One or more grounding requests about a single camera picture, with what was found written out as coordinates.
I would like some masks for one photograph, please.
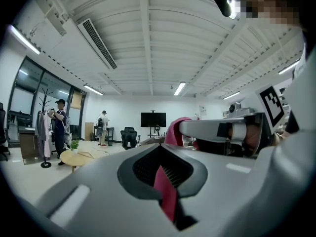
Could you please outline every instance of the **round wooden table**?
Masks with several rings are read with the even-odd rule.
[[[74,172],[75,166],[84,166],[87,163],[103,156],[105,156],[105,153],[101,151],[95,151],[93,153],[78,151],[78,153],[75,154],[71,150],[66,150],[61,153],[60,159],[64,164],[71,166],[72,172]]]

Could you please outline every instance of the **person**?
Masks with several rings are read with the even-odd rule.
[[[99,138],[99,145],[101,147],[106,147],[107,145],[105,145],[105,136],[107,134],[107,127],[108,127],[108,124],[109,124],[109,119],[106,117],[106,114],[107,112],[106,111],[103,111],[102,112],[102,127],[103,127],[103,132],[102,132],[102,136]]]
[[[304,69],[305,60],[308,59],[316,42],[315,27],[310,14],[314,7],[314,0],[240,0],[240,2],[241,5],[246,6],[246,11],[252,12],[253,15],[263,15],[274,23],[301,28],[305,46],[301,61],[293,71],[293,79],[297,78]],[[282,139],[298,130],[299,126],[295,116],[290,112],[285,132],[282,137],[275,135],[272,145],[277,145]],[[259,136],[259,127],[255,125],[248,126],[245,142],[250,148],[255,148],[259,142]]]
[[[58,156],[60,156],[65,146],[65,126],[66,126],[66,118],[67,118],[66,111],[65,111],[66,102],[64,99],[59,99],[55,103],[57,104],[58,111],[51,109],[47,115],[51,119],[55,119],[55,128],[54,128],[55,147],[56,147]]]

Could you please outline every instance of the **green plant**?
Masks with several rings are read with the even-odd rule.
[[[71,150],[73,149],[77,149],[79,147],[79,141],[78,140],[74,140],[71,142]]]

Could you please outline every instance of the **black vent grille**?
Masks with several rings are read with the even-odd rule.
[[[112,59],[112,57],[110,56],[109,52],[107,51],[107,49],[103,45],[101,39],[99,38],[99,36],[95,32],[95,30],[92,27],[90,21],[87,20],[82,25],[86,29],[86,31],[88,32],[88,34],[90,35],[90,37],[92,38],[93,42],[96,44],[96,46],[98,47],[100,52],[103,54],[104,58],[106,58],[106,60],[112,66],[113,69],[116,69],[117,65],[115,64],[115,62]]]
[[[187,180],[193,173],[191,164],[170,153],[163,147],[158,147],[137,160],[133,165],[133,172],[139,180],[150,186],[154,186],[159,166],[162,166],[172,186],[175,188]]]

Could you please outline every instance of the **potted plant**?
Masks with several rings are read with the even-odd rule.
[[[73,151],[74,154],[78,153],[78,147],[79,147],[78,140],[74,140],[71,142],[71,151]]]

